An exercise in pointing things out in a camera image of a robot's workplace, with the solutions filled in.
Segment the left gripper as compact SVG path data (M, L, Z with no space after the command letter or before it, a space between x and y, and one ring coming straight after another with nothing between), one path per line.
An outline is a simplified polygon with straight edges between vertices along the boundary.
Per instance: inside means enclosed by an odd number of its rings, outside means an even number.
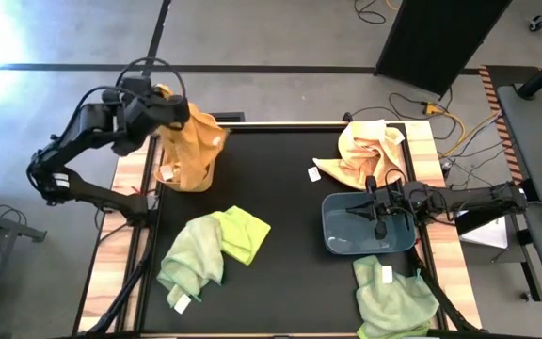
M134 98L124 109L126 135L129 139L144 139L161 125L182 130L189 118L188 102L181 95Z

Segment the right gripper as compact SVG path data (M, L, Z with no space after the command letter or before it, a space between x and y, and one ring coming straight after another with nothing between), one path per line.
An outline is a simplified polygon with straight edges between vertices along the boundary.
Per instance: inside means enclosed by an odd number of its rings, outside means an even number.
M379 187L374 176L366 177L366 193L370 200L363 204L348 207L346 212L367 220L375 221L375 238L384 239L388 234L383 217L395 215L398 211L411 214L408 200L405 197L404 182L397 179L391 184Z

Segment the orange towel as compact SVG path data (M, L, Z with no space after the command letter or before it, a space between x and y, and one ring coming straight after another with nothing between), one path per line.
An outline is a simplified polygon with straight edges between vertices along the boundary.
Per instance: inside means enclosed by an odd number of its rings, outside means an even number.
M179 161L194 170L204 169L215 162L224 148L228 131L195 104L188 102L188 107L190 118L182 130L161 126L156 131L164 151L160 166Z

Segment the pale yellow towel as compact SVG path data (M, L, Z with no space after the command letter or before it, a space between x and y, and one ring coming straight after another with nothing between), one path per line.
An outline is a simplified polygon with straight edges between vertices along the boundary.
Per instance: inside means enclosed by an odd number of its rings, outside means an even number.
M401 160L404 134L389 127L384 120L353 121L338 138L336 159L313 158L313 164L324 173L357 190L366 189L366 178L374 176L378 186L406 179Z

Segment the pale green towel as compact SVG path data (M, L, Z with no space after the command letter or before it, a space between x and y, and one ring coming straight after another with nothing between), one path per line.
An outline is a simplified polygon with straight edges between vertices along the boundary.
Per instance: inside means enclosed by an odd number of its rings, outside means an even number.
M156 280L167 289L166 301L182 314L192 300L201 302L209 282L221 284L224 261L219 221L203 216L188 221L161 261Z
M353 262L356 301L362 324L359 339L424 337L438 300L420 273L403 276L371 255Z

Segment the lime green towel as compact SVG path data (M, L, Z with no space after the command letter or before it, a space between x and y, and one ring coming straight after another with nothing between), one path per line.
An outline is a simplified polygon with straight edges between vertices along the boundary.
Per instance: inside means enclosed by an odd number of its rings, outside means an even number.
M213 212L221 229L221 249L236 261L249 266L271 227L238 206Z

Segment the blue plastic basket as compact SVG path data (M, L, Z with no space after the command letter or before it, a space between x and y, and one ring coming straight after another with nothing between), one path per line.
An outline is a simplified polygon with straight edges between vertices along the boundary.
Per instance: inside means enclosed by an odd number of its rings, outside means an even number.
M386 254L409 250L416 241L413 218L398 211L383 217L388 234L375 238L376 222L346 212L370 200L367 193L333 193L322 202L322 228L326 248L338 255Z

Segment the black partition panel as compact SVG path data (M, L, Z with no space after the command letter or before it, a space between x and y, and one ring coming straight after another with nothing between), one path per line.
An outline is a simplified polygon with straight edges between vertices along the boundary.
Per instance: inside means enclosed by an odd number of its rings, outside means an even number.
M375 73L444 95L512 0L402 0Z

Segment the black frame strut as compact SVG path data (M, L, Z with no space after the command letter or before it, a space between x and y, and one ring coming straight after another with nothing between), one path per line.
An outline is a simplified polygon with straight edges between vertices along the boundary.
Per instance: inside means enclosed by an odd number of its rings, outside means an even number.
M437 299L439 306L454 323L455 327L459 331L478 331L478 329L468 322L466 318L454 307L447 295L440 288L438 282L430 275L429 270L416 251L412 252L412 260L414 261L416 268L419 269L420 275L427 284L428 288Z
M108 309L103 313L98 322L87 331L87 334L106 334L113 320L119 315L121 309L128 302L131 292L134 290L137 282L142 278L145 269L150 265L152 243L152 234L149 234L141 259L135 265L134 270L131 272Z

